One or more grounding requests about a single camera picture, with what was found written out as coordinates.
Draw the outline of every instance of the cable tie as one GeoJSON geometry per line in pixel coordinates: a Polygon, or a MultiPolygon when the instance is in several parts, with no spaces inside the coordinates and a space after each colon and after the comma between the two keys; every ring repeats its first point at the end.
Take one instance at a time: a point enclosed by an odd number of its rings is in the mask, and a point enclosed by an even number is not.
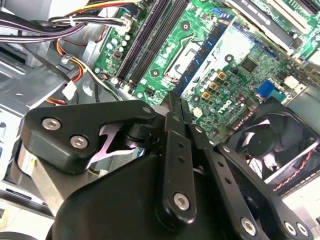
{"type": "Polygon", "coordinates": [[[76,23],[74,21],[74,18],[72,16],[69,16],[69,20],[70,20],[70,25],[71,27],[75,27],[76,26],[76,23]]]}

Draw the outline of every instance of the pcie slot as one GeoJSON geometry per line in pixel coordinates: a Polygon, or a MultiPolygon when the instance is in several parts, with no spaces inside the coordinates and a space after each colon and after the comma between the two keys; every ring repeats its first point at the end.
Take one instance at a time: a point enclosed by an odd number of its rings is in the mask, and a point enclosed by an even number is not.
{"type": "Polygon", "coordinates": [[[137,67],[135,68],[134,73],[130,78],[129,93],[133,92],[138,83],[141,81],[142,77],[145,75],[147,69],[150,67],[159,50],[165,43],[167,37],[172,32],[172,30],[176,26],[176,23],[184,13],[189,2],[190,0],[176,0],[172,5],[170,11],[166,15],[165,20],[161,24],[156,35],[153,37],[152,41],[149,44],[149,47],[141,58],[141,61],[137,64],[137,67]]]}
{"type": "Polygon", "coordinates": [[[304,19],[297,12],[293,11],[282,0],[267,0],[267,3],[294,29],[296,29],[302,34],[308,34],[310,32],[311,27],[308,24],[307,20],[304,19]]]}
{"type": "Polygon", "coordinates": [[[251,0],[225,0],[225,2],[252,21],[266,36],[289,51],[293,38],[251,0]]]}
{"type": "Polygon", "coordinates": [[[171,0],[156,0],[156,2],[153,4],[147,19],[145,20],[141,30],[138,33],[138,36],[136,37],[116,74],[117,79],[120,82],[122,82],[128,75],[143,46],[157,26],[157,23],[163,16],[170,2],[171,0]]]}
{"type": "Polygon", "coordinates": [[[223,13],[218,20],[216,26],[213,27],[211,32],[204,40],[201,48],[194,56],[193,60],[182,74],[179,82],[173,89],[173,92],[181,96],[188,84],[195,78],[196,73],[200,70],[206,59],[212,54],[215,46],[219,43],[220,39],[228,28],[232,25],[235,20],[235,16],[223,13]]]}

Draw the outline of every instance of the circuit component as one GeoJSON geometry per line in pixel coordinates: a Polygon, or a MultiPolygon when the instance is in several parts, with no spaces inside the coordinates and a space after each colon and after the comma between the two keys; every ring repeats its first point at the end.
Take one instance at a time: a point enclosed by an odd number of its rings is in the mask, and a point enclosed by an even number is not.
{"type": "Polygon", "coordinates": [[[148,97],[152,98],[155,94],[156,91],[152,90],[150,87],[146,87],[144,92],[148,95],[148,97]]]}
{"type": "Polygon", "coordinates": [[[209,88],[211,88],[212,90],[217,90],[218,85],[215,82],[213,82],[210,84],[209,88]]]}
{"type": "MultiPolygon", "coordinates": [[[[150,37],[150,34],[156,27],[157,23],[161,19],[162,15],[164,14],[165,10],[168,7],[170,0],[157,0],[153,4],[153,7],[145,20],[142,28],[140,29],[135,41],[132,44],[129,52],[127,53],[124,61],[122,62],[120,68],[116,76],[119,80],[124,80],[128,75],[130,69],[132,68],[135,60],[137,59],[138,55],[141,52],[141,49],[147,42],[147,39],[150,37]]],[[[125,41],[130,40],[130,36],[125,36],[125,41]]]]}
{"type": "Polygon", "coordinates": [[[208,99],[211,97],[211,95],[205,91],[205,92],[201,95],[201,97],[202,97],[203,99],[205,99],[205,100],[208,100],[208,99]]]}
{"type": "Polygon", "coordinates": [[[200,118],[203,115],[203,112],[202,112],[201,108],[199,108],[199,107],[196,107],[195,109],[193,109],[192,113],[197,118],[200,118]]]}
{"type": "Polygon", "coordinates": [[[295,0],[304,10],[309,14],[317,14],[320,11],[320,7],[312,0],[295,0]]]}
{"type": "Polygon", "coordinates": [[[226,30],[232,25],[235,20],[235,16],[223,13],[217,22],[217,25],[209,33],[205,41],[203,42],[200,50],[197,52],[192,62],[187,67],[179,79],[178,84],[173,89],[173,92],[179,96],[184,92],[188,84],[193,80],[196,73],[206,61],[220,38],[226,32],[226,30]]]}
{"type": "Polygon", "coordinates": [[[266,80],[261,86],[256,90],[256,93],[259,94],[262,98],[267,98],[276,86],[269,80],[266,80]]]}
{"type": "Polygon", "coordinates": [[[141,61],[137,64],[134,73],[130,77],[130,93],[132,93],[137,87],[137,84],[140,82],[152,61],[157,56],[159,50],[187,8],[188,4],[189,0],[176,0],[172,5],[156,35],[152,38],[149,47],[141,58],[141,61]]]}
{"type": "Polygon", "coordinates": [[[293,38],[251,0],[225,0],[225,2],[240,11],[272,41],[289,50],[293,38]]]}
{"type": "Polygon", "coordinates": [[[252,73],[256,67],[258,66],[257,63],[255,63],[253,60],[251,60],[249,57],[246,57],[242,63],[240,64],[241,67],[243,67],[245,70],[247,70],[249,73],[252,73]]]}
{"type": "Polygon", "coordinates": [[[225,80],[227,77],[227,74],[225,74],[223,71],[219,71],[218,73],[218,78],[221,79],[222,81],[225,80]]]}
{"type": "Polygon", "coordinates": [[[287,4],[283,2],[283,0],[267,0],[267,3],[272,6],[272,9],[282,16],[294,29],[298,30],[302,34],[307,34],[310,32],[311,27],[307,20],[296,11],[293,11],[287,4]]]}

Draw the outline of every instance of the yellow wire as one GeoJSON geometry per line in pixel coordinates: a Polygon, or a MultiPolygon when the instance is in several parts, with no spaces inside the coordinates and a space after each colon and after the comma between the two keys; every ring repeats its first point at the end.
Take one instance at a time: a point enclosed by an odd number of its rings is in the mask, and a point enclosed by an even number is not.
{"type": "Polygon", "coordinates": [[[85,10],[85,9],[90,9],[90,8],[98,8],[100,6],[105,6],[105,5],[112,5],[112,4],[126,4],[126,3],[138,3],[141,2],[142,0],[115,0],[115,1],[107,1],[107,2],[100,2],[100,3],[95,3],[95,4],[91,4],[91,5],[86,5],[83,7],[79,7],[76,10],[73,11],[74,12],[78,12],[81,10],[85,10]]]}

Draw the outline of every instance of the white label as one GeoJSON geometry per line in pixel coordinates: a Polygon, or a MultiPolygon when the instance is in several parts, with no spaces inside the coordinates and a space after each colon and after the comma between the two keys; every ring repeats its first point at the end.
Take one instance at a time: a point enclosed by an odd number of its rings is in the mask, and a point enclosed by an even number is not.
{"type": "Polygon", "coordinates": [[[77,86],[73,81],[70,81],[66,87],[62,90],[63,95],[70,101],[77,91],[77,86]]]}
{"type": "Polygon", "coordinates": [[[223,114],[224,111],[232,104],[232,101],[228,100],[226,101],[225,105],[223,105],[222,108],[219,109],[218,113],[223,114]]]}

